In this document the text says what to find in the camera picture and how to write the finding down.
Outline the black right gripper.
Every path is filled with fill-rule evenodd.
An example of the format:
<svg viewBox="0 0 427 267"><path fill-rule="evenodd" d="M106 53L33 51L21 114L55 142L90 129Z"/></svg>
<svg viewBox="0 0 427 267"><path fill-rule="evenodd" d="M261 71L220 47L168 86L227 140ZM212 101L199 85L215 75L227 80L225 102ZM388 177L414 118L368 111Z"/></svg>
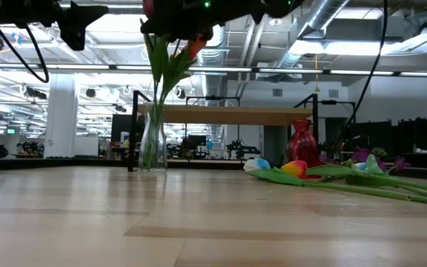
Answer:
<svg viewBox="0 0 427 267"><path fill-rule="evenodd" d="M202 24L224 24L235 19L236 13L231 4L231 0L154 0L154 19L142 22L141 32L167 35L169 41L210 41L214 36L213 27Z"/></svg>

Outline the smooth silver ventilation duct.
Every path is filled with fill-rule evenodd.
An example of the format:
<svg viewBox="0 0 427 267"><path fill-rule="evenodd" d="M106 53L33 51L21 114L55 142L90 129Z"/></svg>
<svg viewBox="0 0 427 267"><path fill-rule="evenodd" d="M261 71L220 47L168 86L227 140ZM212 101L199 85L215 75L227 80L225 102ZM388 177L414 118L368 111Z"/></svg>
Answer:
<svg viewBox="0 0 427 267"><path fill-rule="evenodd" d="M349 2L350 0L314 0L309 13L293 20L288 32L288 49L274 67L294 67L300 58L307 54L299 48L301 39L310 34L323 39L327 26Z"/></svg>

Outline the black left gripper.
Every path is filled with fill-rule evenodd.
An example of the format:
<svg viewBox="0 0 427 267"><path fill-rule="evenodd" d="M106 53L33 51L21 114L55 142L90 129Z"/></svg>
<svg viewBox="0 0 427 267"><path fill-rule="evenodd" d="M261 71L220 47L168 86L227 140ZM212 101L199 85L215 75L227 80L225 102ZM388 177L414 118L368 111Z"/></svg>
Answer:
<svg viewBox="0 0 427 267"><path fill-rule="evenodd" d="M84 50L86 28L108 13L103 5L78 5L74 1L64 9L60 0L14 0L13 23L18 27L40 22L49 27L58 22L62 40L72 50Z"/></svg>

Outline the wooden shelf with black legs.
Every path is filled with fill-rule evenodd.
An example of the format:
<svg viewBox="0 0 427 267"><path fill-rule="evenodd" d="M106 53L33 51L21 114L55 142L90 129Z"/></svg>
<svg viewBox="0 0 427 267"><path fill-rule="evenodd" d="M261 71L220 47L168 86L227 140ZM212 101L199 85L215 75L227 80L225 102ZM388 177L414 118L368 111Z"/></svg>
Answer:
<svg viewBox="0 0 427 267"><path fill-rule="evenodd" d="M293 108L169 105L165 109L165 121L182 124L290 126L294 120L312 118L313 133L317 138L318 104L318 95L313 93Z"/></svg>

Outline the ribbed silver ventilation duct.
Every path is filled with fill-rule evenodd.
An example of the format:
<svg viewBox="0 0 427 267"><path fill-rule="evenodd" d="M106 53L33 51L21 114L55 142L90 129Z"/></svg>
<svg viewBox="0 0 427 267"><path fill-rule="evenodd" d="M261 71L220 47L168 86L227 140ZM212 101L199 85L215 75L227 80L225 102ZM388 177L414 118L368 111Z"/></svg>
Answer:
<svg viewBox="0 0 427 267"><path fill-rule="evenodd" d="M211 39L198 55L203 67L221 67L225 65L229 49L226 48L224 36ZM205 74L202 80L202 89L205 96L222 96L225 94L225 74Z"/></svg>

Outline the long ceiling light strip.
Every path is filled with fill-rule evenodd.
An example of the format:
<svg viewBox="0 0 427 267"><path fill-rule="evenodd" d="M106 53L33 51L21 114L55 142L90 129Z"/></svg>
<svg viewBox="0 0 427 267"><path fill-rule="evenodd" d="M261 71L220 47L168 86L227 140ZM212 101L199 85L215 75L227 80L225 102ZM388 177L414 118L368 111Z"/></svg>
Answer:
<svg viewBox="0 0 427 267"><path fill-rule="evenodd" d="M140 73L149 72L149 65L79 65L79 64L47 64L47 69L53 72L72 71L82 73ZM22 63L1 63L3 70L25 70ZM330 70L307 68L269 68L269 67L205 67L194 66L189 68L194 73L260 73L260 74L317 74L335 76L366 76L369 70ZM418 71L374 71L375 76L396 76L427 78L427 72Z"/></svg>

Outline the clear glass vase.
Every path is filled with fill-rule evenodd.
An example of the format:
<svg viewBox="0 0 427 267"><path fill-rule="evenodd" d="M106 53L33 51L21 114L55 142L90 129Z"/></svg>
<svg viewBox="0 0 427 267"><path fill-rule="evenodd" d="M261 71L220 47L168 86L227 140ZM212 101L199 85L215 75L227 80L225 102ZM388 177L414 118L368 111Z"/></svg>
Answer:
<svg viewBox="0 0 427 267"><path fill-rule="evenodd" d="M138 169L165 170L168 166L167 144L164 132L164 110L156 104L145 108L145 129L139 149Z"/></svg>

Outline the black cabinet row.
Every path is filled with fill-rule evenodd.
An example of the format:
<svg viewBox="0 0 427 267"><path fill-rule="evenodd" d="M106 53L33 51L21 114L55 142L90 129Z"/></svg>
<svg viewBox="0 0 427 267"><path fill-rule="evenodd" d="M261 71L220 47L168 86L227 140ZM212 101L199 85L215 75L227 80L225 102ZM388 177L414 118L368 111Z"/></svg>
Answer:
<svg viewBox="0 0 427 267"><path fill-rule="evenodd" d="M358 148L382 148L389 156L427 151L427 119L354 123L346 131L346 137Z"/></svg>

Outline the white square pillar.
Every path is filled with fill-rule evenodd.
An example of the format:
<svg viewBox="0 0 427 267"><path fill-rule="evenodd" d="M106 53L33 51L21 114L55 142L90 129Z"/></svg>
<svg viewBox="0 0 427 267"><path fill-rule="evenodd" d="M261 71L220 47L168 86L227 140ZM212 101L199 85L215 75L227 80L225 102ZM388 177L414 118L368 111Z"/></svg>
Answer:
<svg viewBox="0 0 427 267"><path fill-rule="evenodd" d="M50 75L44 158L73 157L79 85L74 74Z"/></svg>

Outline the black monitor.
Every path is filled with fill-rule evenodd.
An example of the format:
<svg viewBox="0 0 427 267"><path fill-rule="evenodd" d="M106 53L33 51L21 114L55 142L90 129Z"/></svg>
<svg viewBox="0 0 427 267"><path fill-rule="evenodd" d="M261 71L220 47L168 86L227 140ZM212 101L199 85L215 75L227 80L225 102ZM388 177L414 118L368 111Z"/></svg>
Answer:
<svg viewBox="0 0 427 267"><path fill-rule="evenodd" d="M114 114L111 126L111 141L123 142L122 132L131 133L132 130L132 116L126 114Z"/></svg>

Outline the white and blue artificial tulip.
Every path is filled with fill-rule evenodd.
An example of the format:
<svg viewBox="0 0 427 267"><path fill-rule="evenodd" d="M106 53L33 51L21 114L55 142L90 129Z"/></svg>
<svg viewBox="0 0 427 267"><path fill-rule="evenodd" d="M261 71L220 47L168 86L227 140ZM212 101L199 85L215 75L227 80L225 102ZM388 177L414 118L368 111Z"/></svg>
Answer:
<svg viewBox="0 0 427 267"><path fill-rule="evenodd" d="M349 185L388 186L427 192L427 185L415 182L406 182L388 175L379 167L376 157L372 154L368 155L365 162L355 163L351 168L353 169L354 174L344 178L345 182Z"/></svg>
<svg viewBox="0 0 427 267"><path fill-rule="evenodd" d="M365 187L359 185L347 185L342 180L332 183L310 182L300 178L295 178L290 174L284 173L278 167L272 167L261 158L250 159L244 165L247 175L282 185L294 185L303 188L321 188L350 193L371 195L377 197L386 197L395 200L405 200L409 202L419 202L427 204L427 197L419 194L392 187Z"/></svg>

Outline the red glass vase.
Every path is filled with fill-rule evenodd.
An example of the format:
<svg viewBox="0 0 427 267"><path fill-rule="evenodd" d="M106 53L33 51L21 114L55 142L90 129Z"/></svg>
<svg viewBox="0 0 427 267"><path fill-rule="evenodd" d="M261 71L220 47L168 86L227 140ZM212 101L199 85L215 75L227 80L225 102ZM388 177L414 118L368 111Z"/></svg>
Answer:
<svg viewBox="0 0 427 267"><path fill-rule="evenodd" d="M310 132L311 120L295 120L293 127L295 131L289 140L287 149L288 161L302 160L308 167L321 165L317 141Z"/></svg>

